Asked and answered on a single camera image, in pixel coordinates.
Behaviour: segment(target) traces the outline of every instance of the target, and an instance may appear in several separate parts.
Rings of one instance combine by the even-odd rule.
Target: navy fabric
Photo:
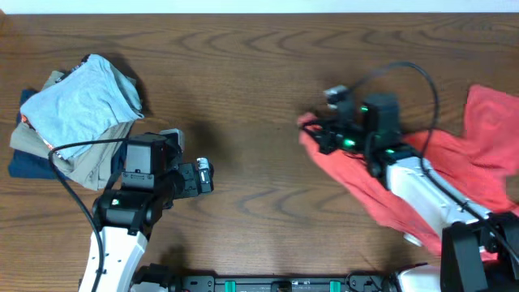
[[[25,101],[29,99],[29,97],[36,93],[37,91],[34,90],[23,90],[22,96],[19,101],[19,105],[21,106]],[[18,115],[16,116],[16,125],[18,125],[20,122],[21,115],[18,112]],[[127,145],[126,143],[123,143],[121,147],[119,147],[119,150],[112,157],[112,173],[119,171],[123,168],[126,157]],[[49,160],[20,150],[15,150],[13,159],[11,160],[11,163],[9,163],[9,166],[7,168],[9,170],[9,175],[12,178],[56,179],[54,172],[50,169]],[[61,171],[58,172],[61,177],[69,179]]]

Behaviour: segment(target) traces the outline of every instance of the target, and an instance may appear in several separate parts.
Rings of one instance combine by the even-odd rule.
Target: wooden table
[[[90,53],[137,78],[147,118],[134,133],[179,127],[187,160],[210,157],[212,195],[175,202],[142,264],[180,273],[344,274],[438,260],[378,226],[298,144],[297,116],[321,92],[395,60],[440,87],[440,127],[459,134],[471,84],[519,94],[517,15],[7,16],[0,35],[0,290],[72,291],[90,244],[84,215],[55,181],[9,178],[24,88]],[[396,92],[406,129],[427,126],[427,84],[407,70],[359,94]],[[86,205],[99,195],[75,185]],[[508,182],[519,197],[519,180]]]

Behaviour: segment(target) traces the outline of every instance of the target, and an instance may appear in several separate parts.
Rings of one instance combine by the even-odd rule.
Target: white background
[[[6,14],[519,12],[519,0],[0,0],[0,9]]]

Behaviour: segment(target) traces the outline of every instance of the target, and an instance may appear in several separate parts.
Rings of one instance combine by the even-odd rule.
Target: stack of clothes
[[[86,56],[63,74],[53,71],[40,92],[23,90],[10,146],[9,174],[17,178],[55,178],[49,150],[64,144],[128,136],[144,116],[135,80],[99,55]],[[99,190],[126,159],[123,142],[84,145],[57,152],[60,175]]]

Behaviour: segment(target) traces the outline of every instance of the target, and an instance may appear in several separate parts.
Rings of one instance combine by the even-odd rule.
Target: red cloth
[[[494,213],[519,214],[519,208],[508,199],[505,190],[505,177],[519,168],[518,113],[519,98],[474,85],[465,108],[463,137],[434,131],[426,153],[443,178]],[[305,114],[298,122],[313,118]],[[423,131],[406,136],[405,142],[421,150],[426,137],[427,132]],[[440,255],[439,236],[404,200],[372,178],[362,160],[347,157],[342,151],[321,154],[317,143],[304,132],[299,142],[314,162],[345,186],[380,225],[412,234],[431,253]]]

